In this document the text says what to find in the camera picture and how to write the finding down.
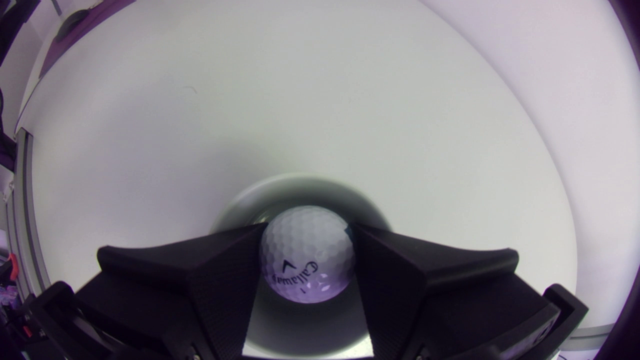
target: white curved surface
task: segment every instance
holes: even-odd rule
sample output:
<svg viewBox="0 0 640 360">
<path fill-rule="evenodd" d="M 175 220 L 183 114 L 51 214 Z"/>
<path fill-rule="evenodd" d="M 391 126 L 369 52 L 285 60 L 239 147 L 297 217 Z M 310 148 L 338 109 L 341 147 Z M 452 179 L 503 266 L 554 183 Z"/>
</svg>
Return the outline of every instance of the white curved surface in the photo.
<svg viewBox="0 0 640 360">
<path fill-rule="evenodd" d="M 207 234 L 284 172 L 354 185 L 398 233 L 512 247 L 538 291 L 575 289 L 572 215 L 537 130 L 418 1 L 139 0 L 58 60 L 20 124 L 49 277 L 75 289 L 98 247 Z"/>
<path fill-rule="evenodd" d="M 608 1 L 423 0 L 503 76 L 572 205 L 581 327 L 614 323 L 640 265 L 640 72 Z"/>
</svg>

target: white golf ball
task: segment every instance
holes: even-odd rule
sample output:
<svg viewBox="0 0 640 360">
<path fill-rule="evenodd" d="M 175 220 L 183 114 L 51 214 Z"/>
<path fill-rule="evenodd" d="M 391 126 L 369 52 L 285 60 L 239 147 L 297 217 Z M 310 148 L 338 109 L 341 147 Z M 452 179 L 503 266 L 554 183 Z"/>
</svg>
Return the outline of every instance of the white golf ball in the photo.
<svg viewBox="0 0 640 360">
<path fill-rule="evenodd" d="M 347 223 L 319 206 L 298 206 L 267 226 L 260 246 L 262 274 L 280 296 L 311 304 L 329 300 L 353 277 L 355 254 Z"/>
</svg>

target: purple panel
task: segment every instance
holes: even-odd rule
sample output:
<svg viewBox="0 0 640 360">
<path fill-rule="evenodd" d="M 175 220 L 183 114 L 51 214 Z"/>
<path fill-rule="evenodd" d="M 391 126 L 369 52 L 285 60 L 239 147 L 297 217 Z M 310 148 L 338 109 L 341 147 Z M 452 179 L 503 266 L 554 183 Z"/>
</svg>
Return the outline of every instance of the purple panel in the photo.
<svg viewBox="0 0 640 360">
<path fill-rule="evenodd" d="M 85 36 L 89 31 L 98 26 L 101 22 L 107 18 L 124 9 L 126 6 L 132 4 L 135 0 L 104 0 L 95 8 L 89 9 L 89 15 L 82 20 L 75 29 L 73 29 L 61 42 L 53 40 L 49 47 L 49 52 L 42 64 L 42 70 L 40 71 L 40 77 L 51 69 L 54 63 L 64 54 L 69 48 L 75 44 L 80 38 Z"/>
</svg>

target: black holder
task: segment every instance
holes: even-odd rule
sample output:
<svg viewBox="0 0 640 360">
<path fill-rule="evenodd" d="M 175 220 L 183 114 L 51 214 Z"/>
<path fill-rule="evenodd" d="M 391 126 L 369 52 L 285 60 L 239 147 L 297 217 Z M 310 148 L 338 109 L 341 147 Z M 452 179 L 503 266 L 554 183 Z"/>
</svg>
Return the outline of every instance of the black holder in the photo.
<svg viewBox="0 0 640 360">
<path fill-rule="evenodd" d="M 53 284 L 29 315 L 70 360 L 243 359 L 265 227 L 101 248 L 101 273 L 76 294 Z M 375 360 L 548 359 L 587 312 L 560 285 L 538 295 L 514 250 L 350 228 Z"/>
</svg>

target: callaway logo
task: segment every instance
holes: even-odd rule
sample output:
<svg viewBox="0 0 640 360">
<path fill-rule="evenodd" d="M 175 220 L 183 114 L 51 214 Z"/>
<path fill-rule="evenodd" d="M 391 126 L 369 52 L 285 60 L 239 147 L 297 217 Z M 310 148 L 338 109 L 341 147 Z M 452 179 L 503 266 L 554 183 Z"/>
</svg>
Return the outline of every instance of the callaway logo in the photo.
<svg viewBox="0 0 640 360">
<path fill-rule="evenodd" d="M 292 269 L 298 269 L 296 268 L 292 263 L 288 262 L 287 260 L 285 260 L 282 263 L 282 273 L 284 274 L 285 270 L 287 269 L 287 267 L 291 267 Z M 306 282 L 308 282 L 307 277 L 310 277 L 311 274 L 313 274 L 314 272 L 318 271 L 318 264 L 315 261 L 309 261 L 304 269 L 296 276 L 294 277 L 279 277 L 276 275 L 272 275 L 271 279 L 273 280 L 273 282 L 277 282 L 278 284 L 284 284 L 284 285 L 299 285 L 299 284 L 305 284 Z"/>
</svg>

